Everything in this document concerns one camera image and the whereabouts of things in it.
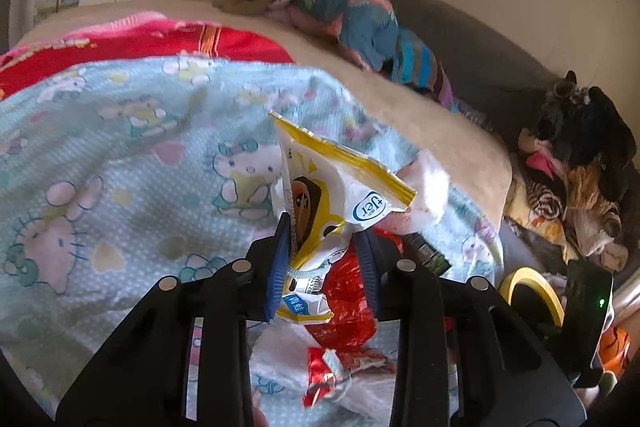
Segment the yellow rim black trash bin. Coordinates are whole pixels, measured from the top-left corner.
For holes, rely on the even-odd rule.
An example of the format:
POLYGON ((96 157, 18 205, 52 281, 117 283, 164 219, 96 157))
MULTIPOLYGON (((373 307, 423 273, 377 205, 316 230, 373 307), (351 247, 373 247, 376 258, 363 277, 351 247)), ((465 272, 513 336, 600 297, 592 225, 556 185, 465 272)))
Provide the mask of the yellow rim black trash bin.
POLYGON ((542 340, 559 335, 564 309, 548 281, 532 268, 520 268, 499 285, 499 294, 542 340))

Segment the red plastic bag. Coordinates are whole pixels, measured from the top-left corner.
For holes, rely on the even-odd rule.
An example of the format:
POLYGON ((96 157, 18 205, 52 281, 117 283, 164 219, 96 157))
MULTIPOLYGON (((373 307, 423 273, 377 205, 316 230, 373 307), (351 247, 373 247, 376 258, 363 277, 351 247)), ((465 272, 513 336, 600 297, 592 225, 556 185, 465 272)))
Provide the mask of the red plastic bag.
POLYGON ((328 323, 308 325, 307 331, 322 348, 352 351, 362 348, 376 333, 354 243, 332 265, 322 293, 333 313, 328 323))

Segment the yellow white snack wrapper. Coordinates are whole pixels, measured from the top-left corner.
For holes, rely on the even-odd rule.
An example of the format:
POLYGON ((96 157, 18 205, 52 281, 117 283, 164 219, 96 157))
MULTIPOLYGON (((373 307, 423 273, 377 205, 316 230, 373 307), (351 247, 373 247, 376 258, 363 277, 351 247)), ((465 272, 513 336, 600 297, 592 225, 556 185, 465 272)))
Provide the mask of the yellow white snack wrapper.
POLYGON ((328 323, 322 287, 352 236, 409 208, 416 190, 377 160, 293 124, 272 112, 282 150, 284 211, 292 254, 277 317, 303 325, 328 323))

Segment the white crumpled tissue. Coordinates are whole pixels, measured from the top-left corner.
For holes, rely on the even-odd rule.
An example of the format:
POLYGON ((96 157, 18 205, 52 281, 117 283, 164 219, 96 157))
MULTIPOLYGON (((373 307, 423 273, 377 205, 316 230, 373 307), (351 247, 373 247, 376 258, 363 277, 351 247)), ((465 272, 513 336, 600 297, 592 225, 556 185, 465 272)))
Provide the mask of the white crumpled tissue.
POLYGON ((442 220, 448 202, 450 176, 429 150, 400 168, 396 176, 416 191, 407 210, 393 211, 375 228, 395 235, 420 233, 442 220))

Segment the beige bed cover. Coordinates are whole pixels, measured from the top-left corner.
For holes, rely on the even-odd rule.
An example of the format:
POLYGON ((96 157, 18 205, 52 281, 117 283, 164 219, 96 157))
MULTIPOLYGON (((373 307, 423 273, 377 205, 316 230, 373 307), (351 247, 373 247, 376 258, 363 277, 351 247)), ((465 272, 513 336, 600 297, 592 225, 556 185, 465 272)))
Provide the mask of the beige bed cover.
POLYGON ((346 62, 320 41, 265 17, 229 14, 206 2, 134 0, 80 6, 56 13, 26 32, 21 44, 52 40, 69 32, 154 11, 176 20, 207 20, 263 35, 279 43, 294 61, 325 70, 363 105, 370 116, 399 131, 411 143, 427 148, 498 229, 512 179, 506 147, 469 119, 448 112, 425 96, 346 62))

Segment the clothes pile beside bed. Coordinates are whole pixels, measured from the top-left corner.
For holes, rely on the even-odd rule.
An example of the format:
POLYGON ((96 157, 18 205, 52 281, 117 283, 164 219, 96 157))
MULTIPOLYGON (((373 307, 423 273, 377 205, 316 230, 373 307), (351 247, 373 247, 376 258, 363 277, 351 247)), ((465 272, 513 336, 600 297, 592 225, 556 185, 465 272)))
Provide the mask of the clothes pile beside bed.
POLYGON ((544 271, 562 273, 587 259, 622 272, 629 260, 623 202, 636 153, 613 101, 567 72, 518 136, 504 224, 544 271))

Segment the red white snack wrapper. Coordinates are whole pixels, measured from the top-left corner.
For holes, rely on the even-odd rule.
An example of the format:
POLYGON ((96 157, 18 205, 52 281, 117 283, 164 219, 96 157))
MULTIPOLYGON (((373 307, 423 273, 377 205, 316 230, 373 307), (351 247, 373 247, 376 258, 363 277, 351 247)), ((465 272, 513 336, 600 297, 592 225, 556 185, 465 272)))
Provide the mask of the red white snack wrapper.
POLYGON ((307 349, 308 386, 302 403, 305 409, 322 400, 341 399, 363 377, 394 375, 395 365, 378 350, 361 347, 336 350, 307 349))

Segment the grey headboard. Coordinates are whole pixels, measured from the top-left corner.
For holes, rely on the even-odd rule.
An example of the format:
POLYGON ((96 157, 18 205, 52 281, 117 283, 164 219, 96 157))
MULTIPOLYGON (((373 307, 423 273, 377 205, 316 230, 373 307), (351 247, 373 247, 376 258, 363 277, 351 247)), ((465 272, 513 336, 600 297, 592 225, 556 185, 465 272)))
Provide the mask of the grey headboard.
POLYGON ((390 0, 398 22, 442 62, 456 98, 483 113, 510 150, 560 79, 517 44, 442 0, 390 0))

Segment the light blue cartoon blanket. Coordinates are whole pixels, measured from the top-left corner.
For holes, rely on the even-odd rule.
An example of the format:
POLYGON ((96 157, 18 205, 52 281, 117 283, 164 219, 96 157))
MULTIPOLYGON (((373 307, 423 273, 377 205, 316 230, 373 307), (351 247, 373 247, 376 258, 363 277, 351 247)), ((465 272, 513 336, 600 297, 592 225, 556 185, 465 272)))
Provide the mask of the light blue cartoon blanket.
POLYGON ((397 170, 419 143, 318 68, 151 57, 73 66, 1 104, 1 352, 52 417, 165 275, 276 225, 281 115, 397 170))

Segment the colourful clothes pile on bed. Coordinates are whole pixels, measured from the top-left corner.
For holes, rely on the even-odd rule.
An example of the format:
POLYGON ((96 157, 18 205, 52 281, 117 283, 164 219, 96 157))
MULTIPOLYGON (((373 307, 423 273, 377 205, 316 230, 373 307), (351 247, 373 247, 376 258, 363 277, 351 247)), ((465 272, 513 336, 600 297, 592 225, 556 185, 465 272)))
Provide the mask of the colourful clothes pile on bed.
POLYGON ((219 9, 265 16, 330 40, 359 68, 426 95, 477 124, 483 119, 454 97, 444 66, 420 37, 401 26, 392 0, 222 0, 219 9))

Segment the red pink blanket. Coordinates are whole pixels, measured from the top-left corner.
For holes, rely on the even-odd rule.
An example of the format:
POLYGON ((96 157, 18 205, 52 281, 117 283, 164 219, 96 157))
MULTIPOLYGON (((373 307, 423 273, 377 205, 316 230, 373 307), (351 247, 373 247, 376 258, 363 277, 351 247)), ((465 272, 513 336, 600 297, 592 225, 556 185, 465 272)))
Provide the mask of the red pink blanket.
POLYGON ((1 98, 72 66, 182 52, 235 62, 293 62, 280 44, 254 32, 206 20, 173 20, 157 12, 137 12, 9 50, 1 57, 1 98))

